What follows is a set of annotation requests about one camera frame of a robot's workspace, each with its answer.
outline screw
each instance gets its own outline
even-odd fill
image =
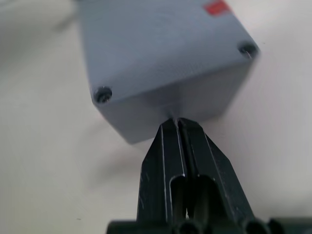
[[[257,54],[257,48],[254,44],[251,44],[249,42],[244,42],[238,47],[239,52],[249,58],[252,59]]]
[[[112,90],[109,87],[104,86],[95,92],[94,99],[97,103],[103,104],[107,103],[109,99],[111,99],[112,95]]]

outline red label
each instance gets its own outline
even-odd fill
[[[231,11],[229,6],[223,0],[217,0],[213,3],[208,3],[203,7],[212,16],[218,16]]]

